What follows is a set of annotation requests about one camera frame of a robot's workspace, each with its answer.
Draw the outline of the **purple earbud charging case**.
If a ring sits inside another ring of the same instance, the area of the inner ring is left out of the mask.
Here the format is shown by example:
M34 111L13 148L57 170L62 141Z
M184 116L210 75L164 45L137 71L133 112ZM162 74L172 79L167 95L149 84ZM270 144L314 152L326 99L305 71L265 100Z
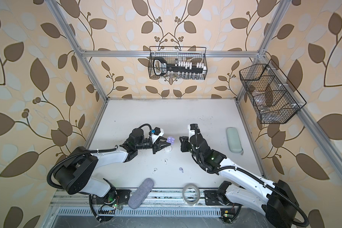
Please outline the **purple earbud charging case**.
M170 144L174 144L175 138L170 136L170 137L167 138L167 142L170 143Z

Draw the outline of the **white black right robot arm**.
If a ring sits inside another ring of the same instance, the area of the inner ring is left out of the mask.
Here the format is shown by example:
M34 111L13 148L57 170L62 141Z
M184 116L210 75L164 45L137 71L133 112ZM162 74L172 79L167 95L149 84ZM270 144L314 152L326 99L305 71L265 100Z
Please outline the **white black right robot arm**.
M208 174L226 178L217 190L219 203L235 203L253 209L276 228L309 225L308 216L299 207L286 182L274 182L255 175L211 149L196 123L188 125L188 133L188 136L180 137L181 151L190 152L197 165Z

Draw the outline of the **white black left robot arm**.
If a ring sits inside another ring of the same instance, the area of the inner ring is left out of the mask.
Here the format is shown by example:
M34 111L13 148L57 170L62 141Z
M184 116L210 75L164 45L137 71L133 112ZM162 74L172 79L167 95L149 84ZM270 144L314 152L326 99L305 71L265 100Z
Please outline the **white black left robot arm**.
M76 148L71 155L55 164L47 174L49 186L65 190L69 195L89 194L104 197L116 188L107 179L97 179L94 171L113 163L129 162L139 150L153 154L174 144L175 138L163 137L163 129L146 123L132 130L123 144L112 149L87 150Z

